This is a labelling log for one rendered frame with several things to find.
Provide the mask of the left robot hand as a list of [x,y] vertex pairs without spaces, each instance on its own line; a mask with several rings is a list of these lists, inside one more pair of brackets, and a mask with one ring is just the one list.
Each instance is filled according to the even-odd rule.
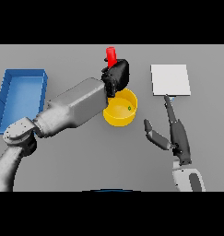
[[118,59],[115,65],[106,66],[101,72],[108,98],[114,98],[116,92],[123,90],[129,83],[129,64],[125,59]]

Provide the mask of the yellow bowl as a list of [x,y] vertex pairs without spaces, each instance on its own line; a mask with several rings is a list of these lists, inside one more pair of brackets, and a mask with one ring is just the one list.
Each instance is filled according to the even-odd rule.
[[118,91],[114,98],[108,98],[108,107],[103,110],[104,120],[116,127],[124,127],[129,125],[136,117],[137,97],[135,93],[124,88]]

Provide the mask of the blue tray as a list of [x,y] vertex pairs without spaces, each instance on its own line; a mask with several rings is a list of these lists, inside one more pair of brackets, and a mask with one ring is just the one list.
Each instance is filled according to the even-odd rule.
[[0,135],[15,121],[43,111],[48,76],[44,69],[6,69],[0,88]]

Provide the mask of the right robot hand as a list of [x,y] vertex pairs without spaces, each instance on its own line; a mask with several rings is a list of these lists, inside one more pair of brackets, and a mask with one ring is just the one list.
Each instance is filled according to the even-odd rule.
[[171,140],[159,134],[152,128],[152,124],[148,119],[144,120],[145,132],[147,139],[161,148],[162,150],[172,150],[172,154],[176,156],[180,165],[189,165],[192,163],[191,151],[188,141],[188,137],[180,119],[177,119],[174,113],[174,109],[171,105],[171,100],[168,95],[164,96],[165,108],[168,114],[170,124]]

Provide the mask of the pale square scale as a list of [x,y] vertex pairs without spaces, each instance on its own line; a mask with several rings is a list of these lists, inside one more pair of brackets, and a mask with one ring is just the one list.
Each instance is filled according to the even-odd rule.
[[151,65],[154,96],[190,96],[190,84],[186,65]]

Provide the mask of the red beaker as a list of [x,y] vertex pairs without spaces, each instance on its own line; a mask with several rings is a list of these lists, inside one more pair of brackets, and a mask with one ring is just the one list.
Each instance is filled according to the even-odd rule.
[[108,47],[106,49],[106,59],[108,62],[108,67],[112,67],[117,63],[117,56],[114,47]]

